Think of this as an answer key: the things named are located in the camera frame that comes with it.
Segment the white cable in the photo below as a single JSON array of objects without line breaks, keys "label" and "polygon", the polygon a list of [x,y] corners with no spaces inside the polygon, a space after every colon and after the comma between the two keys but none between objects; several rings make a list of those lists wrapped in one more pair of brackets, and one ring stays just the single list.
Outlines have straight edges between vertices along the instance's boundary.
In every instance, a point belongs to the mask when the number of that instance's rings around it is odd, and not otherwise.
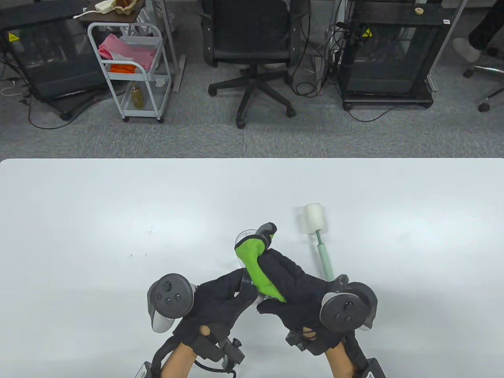
[{"label": "white cable", "polygon": [[85,11],[79,15],[73,16],[73,18],[76,19],[76,18],[82,17],[83,15],[86,15],[88,13],[101,13],[101,12],[99,12],[99,11]]},{"label": "white cable", "polygon": [[10,93],[10,94],[5,94],[5,93],[4,93],[4,90],[5,90],[5,89],[13,89],[15,86],[16,86],[16,82],[15,82],[14,80],[12,80],[12,86],[11,86],[11,87],[5,87],[5,88],[3,88],[3,89],[0,91],[0,94],[1,94],[2,96],[6,96],[6,97],[19,96],[20,94],[23,94],[22,92],[19,92],[19,93]]}]

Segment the chair base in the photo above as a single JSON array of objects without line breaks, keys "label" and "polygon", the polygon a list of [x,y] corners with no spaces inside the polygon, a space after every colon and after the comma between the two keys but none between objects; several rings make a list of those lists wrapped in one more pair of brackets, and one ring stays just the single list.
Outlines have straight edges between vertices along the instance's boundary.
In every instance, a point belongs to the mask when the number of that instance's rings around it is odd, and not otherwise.
[{"label": "chair base", "polygon": [[267,84],[268,81],[284,79],[285,83],[290,85],[292,83],[292,78],[289,76],[289,72],[287,70],[282,70],[258,74],[257,68],[258,65],[251,65],[245,73],[245,76],[241,78],[226,80],[221,83],[210,84],[208,86],[208,94],[210,96],[216,96],[219,89],[245,87],[245,93],[241,99],[238,111],[236,112],[236,127],[239,129],[244,128],[246,125],[242,116],[254,89],[259,89],[275,101],[284,105],[287,109],[287,117],[292,118],[296,115],[296,111],[292,108],[290,101]]},{"label": "chair base", "polygon": [[[500,70],[495,67],[486,67],[486,66],[480,66],[480,65],[473,65],[471,68],[467,69],[464,72],[464,77],[465,78],[470,78],[473,76],[475,71],[483,71],[483,72],[488,72],[496,75],[504,75],[504,70]],[[500,95],[501,93],[504,92],[504,88],[500,88],[496,91],[494,91],[492,94],[489,94],[486,96],[486,98],[479,104],[478,106],[478,111],[480,113],[485,113],[490,110],[490,100],[494,99],[496,96]]]}]

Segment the glass bottle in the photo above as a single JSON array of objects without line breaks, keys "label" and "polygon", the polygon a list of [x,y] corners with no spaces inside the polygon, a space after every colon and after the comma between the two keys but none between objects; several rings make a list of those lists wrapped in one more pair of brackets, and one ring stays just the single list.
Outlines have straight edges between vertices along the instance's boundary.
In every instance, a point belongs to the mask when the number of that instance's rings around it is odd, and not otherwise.
[{"label": "glass bottle", "polygon": [[130,93],[133,106],[137,109],[143,109],[145,107],[144,95],[136,81],[131,83]]}]

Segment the human wrist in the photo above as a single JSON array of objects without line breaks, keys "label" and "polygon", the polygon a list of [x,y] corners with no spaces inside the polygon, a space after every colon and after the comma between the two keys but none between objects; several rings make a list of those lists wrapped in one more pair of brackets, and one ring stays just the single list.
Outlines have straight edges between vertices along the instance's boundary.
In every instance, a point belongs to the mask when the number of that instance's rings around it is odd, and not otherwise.
[{"label": "human wrist", "polygon": [[352,378],[354,376],[356,369],[346,354],[343,342],[325,351],[325,355],[334,378]]},{"label": "human wrist", "polygon": [[163,366],[161,378],[187,378],[196,357],[190,346],[180,343]]}]

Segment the yellow warning sticker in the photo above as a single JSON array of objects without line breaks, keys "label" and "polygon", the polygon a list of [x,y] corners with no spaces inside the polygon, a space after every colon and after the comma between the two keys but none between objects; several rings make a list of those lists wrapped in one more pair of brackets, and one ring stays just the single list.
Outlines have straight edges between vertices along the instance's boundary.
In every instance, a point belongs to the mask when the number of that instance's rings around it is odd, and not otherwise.
[{"label": "yellow warning sticker", "polygon": [[364,37],[364,38],[371,38],[371,37],[373,37],[373,33],[371,33],[371,30],[368,28],[368,29],[364,32],[364,34],[363,34],[363,36],[362,36],[362,37]]},{"label": "yellow warning sticker", "polygon": [[19,40],[21,40],[21,38],[19,38],[18,36],[14,35],[12,33],[9,33],[9,42],[16,42]]}]

